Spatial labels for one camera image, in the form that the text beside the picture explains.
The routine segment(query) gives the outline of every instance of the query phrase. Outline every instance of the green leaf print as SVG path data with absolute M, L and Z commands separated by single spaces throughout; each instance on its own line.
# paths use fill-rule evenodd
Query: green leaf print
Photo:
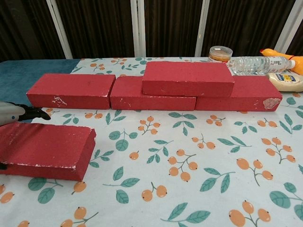
M 173 128 L 176 128 L 176 127 L 180 126 L 181 123 L 182 123 L 182 122 L 176 122 L 172 127 L 173 127 Z
M 74 124 L 78 124 L 78 122 L 79 122 L 79 118 L 74 117 L 74 118 L 73 118 L 73 120 L 72 120 L 72 122 L 74 122 Z
M 95 158 L 97 158 L 97 157 L 98 157 L 98 155 L 100 154 L 100 152 L 101 152 L 101 150 L 100 150 L 100 149 L 98 149 L 98 150 L 96 151 L 96 153 L 95 153 L 94 157 L 95 157 Z
M 68 124 L 70 121 L 71 121 L 71 118 L 67 119 L 65 122 L 63 122 L 63 124 Z
M 155 158 L 155 155 L 150 156 L 146 163 L 149 164 L 149 163 L 153 162 L 154 158 Z
M 183 127 L 183 134 L 187 136 L 187 129 L 185 127 Z
M 136 132 L 132 132 L 129 134 L 129 138 L 131 138 L 131 139 L 136 139 L 137 136 L 138 136 L 138 133 L 136 133 Z
M 116 110 L 115 111 L 115 117 L 117 117 L 121 112 L 122 112 L 122 110 Z
M 214 184 L 216 183 L 217 178 L 208 178 L 207 180 L 205 180 L 200 188 L 201 192 L 206 192 L 208 190 L 210 190 Z
M 41 204 L 46 204 L 53 198 L 54 195 L 55 190 L 53 188 L 44 188 L 38 196 L 38 201 Z
M 119 180 L 123 176 L 123 166 L 118 168 L 113 175 L 113 180 Z
M 235 122 L 234 124 L 238 125 L 238 126 L 241 126 L 241 125 L 243 125 L 243 122 Z
M 298 218 L 303 221 L 303 205 L 295 205 L 294 212 L 298 216 Z
M 71 116 L 71 114 L 67 113 L 67 114 L 63 115 L 62 117 L 69 118 L 70 116 Z
M 226 139 L 221 139 L 219 138 L 218 139 L 221 143 L 225 144 L 225 145 L 228 145 L 228 146 L 232 146 L 232 145 L 235 145 L 233 142 L 229 141 L 229 140 L 226 140 Z
M 99 168 L 99 163 L 98 162 L 90 162 L 89 163 L 92 167 L 94 168 Z
M 128 178 L 121 183 L 121 186 L 125 188 L 133 187 L 136 183 L 139 182 L 139 180 L 140 179 L 138 178 Z
M 102 159 L 103 161 L 106 161 L 106 162 L 109 161 L 109 158 L 108 158 L 108 157 L 103 157 L 103 156 L 101 156 L 100 159 Z
M 296 104 L 295 100 L 293 97 L 289 97 L 286 99 L 286 102 L 289 104 L 289 105 L 294 105 Z
M 284 128 L 288 133 L 292 134 L 289 130 L 289 128 L 282 122 L 282 121 L 279 121 L 280 125 L 282 126 L 282 128 Z
M 111 140 L 117 140 L 117 139 L 120 138 L 120 135 L 121 135 L 121 133 L 120 133 L 119 131 L 113 131 L 113 132 L 111 132 L 111 133 L 109 134 L 108 137 L 109 137 Z
M 126 118 L 126 116 L 120 116 L 120 117 L 117 117 L 118 115 L 120 115 L 120 113 L 122 112 L 122 110 L 116 110 L 115 111 L 115 116 L 112 120 L 111 117 L 110 117 L 110 113 L 107 113 L 106 117 L 105 117 L 105 121 L 107 123 L 107 125 L 109 125 L 111 122 L 119 122 L 121 120 L 123 120 L 124 118 Z
M 156 163 L 160 162 L 160 156 L 158 154 L 155 154 L 155 160 L 156 160 Z
M 288 190 L 291 193 L 295 193 L 297 191 L 295 186 L 292 183 L 289 183 L 289 182 L 284 183 L 284 187 L 285 187 L 286 190 Z
M 253 126 L 248 126 L 248 128 L 249 128 L 251 131 L 253 131 L 253 132 L 258 132 L 257 129 L 256 129 L 255 127 L 253 127 Z
M 183 121 L 189 128 L 194 128 L 194 125 L 191 122 Z
M 273 191 L 269 194 L 270 199 L 279 207 L 290 208 L 290 199 L 283 192 Z
M 105 117 L 106 124 L 109 125 L 110 122 L 110 113 L 108 113 Z
M 247 133 L 247 127 L 246 127 L 246 126 L 244 126 L 244 127 L 242 128 L 242 133 L 243 133 L 243 134 Z
M 151 163 L 154 159 L 155 159 L 156 163 L 159 163 L 160 162 L 160 156 L 158 155 L 158 152 L 161 151 L 161 150 L 163 151 L 163 154 L 168 157 L 169 151 L 167 150 L 167 148 L 165 146 L 167 146 L 168 144 L 170 144 L 171 142 L 173 142 L 173 140 L 169 141 L 169 142 L 167 142 L 165 140 L 154 140 L 154 142 L 156 144 L 164 145 L 164 146 L 162 146 L 160 148 L 149 148 L 148 149 L 150 152 L 156 152 L 156 154 L 153 155 L 153 156 L 150 156 L 148 158 L 147 164 Z
M 197 119 L 196 116 L 192 115 L 192 114 L 185 114 L 183 115 L 183 117 L 189 119 L 189 120 L 194 120 Z
M 303 112 L 302 112 L 302 111 L 296 110 L 295 112 L 297 113 L 297 115 L 298 115 L 299 117 L 303 118 Z
M 287 122 L 289 125 L 292 125 L 292 124 L 293 124 L 292 119 L 291 119 L 287 114 L 284 115 L 284 118 L 285 118 L 286 122 Z
M 116 149 L 118 151 L 125 151 L 128 148 L 128 141 L 127 140 L 119 140 L 116 143 Z
M 241 145 L 243 145 L 243 146 L 246 146 L 246 144 L 245 144 L 242 140 L 240 140 L 239 138 L 237 138 L 237 137 L 235 137 L 235 136 L 231 136 L 231 138 L 232 138 L 234 141 L 236 141 L 237 143 L 239 143 L 239 144 L 241 144 Z
M 173 209 L 173 211 L 171 212 L 168 220 L 172 220 L 172 219 L 176 218 L 177 216 L 179 216 L 184 211 L 186 206 L 187 206 L 187 202 L 181 203 L 178 206 L 176 206 Z
M 154 140 L 155 143 L 157 144 L 166 144 L 167 142 L 164 140 Z
M 219 173 L 219 171 L 215 170 L 214 168 L 204 168 L 204 170 L 205 170 L 206 172 L 208 172 L 209 174 L 221 175 L 221 174 Z
M 299 170 L 301 171 L 301 173 L 303 174 L 303 166 L 299 165 Z
M 178 117 L 181 117 L 182 115 L 177 113 L 177 112 L 171 112 L 171 113 L 169 113 L 169 116 L 174 117 L 174 118 L 178 118 Z
M 167 157 L 169 156 L 169 151 L 167 150 L 166 147 L 163 147 L 163 154 Z
M 182 224 L 181 222 L 178 222 L 179 227 L 187 227 L 186 225 Z
M 156 148 L 149 148 L 148 149 L 150 152 L 155 152 L 155 151 L 158 151 L 159 149 L 156 149 Z
M 126 118 L 126 116 L 121 116 L 121 117 L 114 118 L 113 121 L 118 122 L 118 121 L 123 120 L 124 118 Z
M 233 149 L 231 149 L 231 153 L 236 153 L 240 150 L 240 146 L 236 146 Z
M 227 175 L 223 178 L 223 181 L 222 181 L 222 184 L 221 184 L 221 193 L 226 192 L 226 190 L 227 190 L 228 187 L 229 187 L 230 181 L 231 181 L 230 176 L 229 176 L 229 174 L 227 174 Z
M 205 219 L 207 219 L 209 215 L 210 215 L 209 211 L 199 210 L 189 215 L 186 218 L 186 221 L 190 223 L 200 223 Z
M 105 152 L 102 156 L 109 156 L 113 153 L 114 151 L 113 150 L 109 150 L 107 152 Z
M 43 188 L 43 186 L 46 183 L 46 178 L 42 178 L 42 177 L 35 177 L 33 179 L 31 179 L 28 183 L 28 188 L 32 191 L 38 191 L 41 188 Z
M 293 128 L 293 130 L 301 130 L 302 129 L 302 125 L 301 124 L 298 124 L 298 125 L 295 125 Z
M 127 204 L 128 201 L 129 201 L 128 195 L 123 190 L 117 190 L 117 192 L 116 192 L 116 200 L 119 203 L 122 203 L 122 204 Z

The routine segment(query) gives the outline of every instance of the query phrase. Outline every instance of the floral tablecloth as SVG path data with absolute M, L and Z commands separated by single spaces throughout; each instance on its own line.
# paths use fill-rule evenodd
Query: floral tablecloth
M 163 60 L 206 58 L 83 59 L 72 73 Z M 0 175 L 0 226 L 303 226 L 301 96 L 268 113 L 44 108 L 52 119 L 33 122 L 95 128 L 89 167 L 83 182 Z

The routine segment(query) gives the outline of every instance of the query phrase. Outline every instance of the curtain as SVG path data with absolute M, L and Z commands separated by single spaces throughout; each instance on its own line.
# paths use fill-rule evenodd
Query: curtain
M 134 57 L 129 0 L 57 0 L 74 58 Z
M 227 46 L 233 56 L 274 48 L 295 0 L 210 0 L 201 56 Z
M 301 21 L 301 24 L 298 27 L 298 30 L 295 33 L 286 53 L 296 56 L 303 56 L 303 20 Z
M 1 0 L 0 15 L 0 61 L 65 58 L 45 0 Z
M 194 56 L 202 0 L 145 0 L 146 55 Z

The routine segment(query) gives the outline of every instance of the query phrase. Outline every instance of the red brick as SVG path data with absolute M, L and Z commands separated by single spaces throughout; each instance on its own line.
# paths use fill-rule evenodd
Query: red brick
M 95 130 L 12 123 L 0 127 L 1 174 L 80 181 L 95 147 Z
M 146 65 L 143 93 L 228 97 L 233 84 L 232 75 L 224 63 L 151 61 Z
M 230 97 L 199 97 L 196 110 L 275 111 L 282 100 L 264 76 L 234 76 L 234 80 Z
M 44 74 L 27 92 L 36 107 L 109 109 L 115 75 Z
M 119 77 L 110 94 L 114 110 L 194 110 L 196 97 L 142 94 L 142 77 Z

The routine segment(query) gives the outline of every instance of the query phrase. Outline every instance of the blue fabric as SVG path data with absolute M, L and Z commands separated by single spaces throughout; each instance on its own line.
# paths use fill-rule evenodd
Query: blue fabric
M 70 73 L 73 60 L 20 60 L 0 63 L 0 100 L 31 105 L 26 92 L 44 73 Z

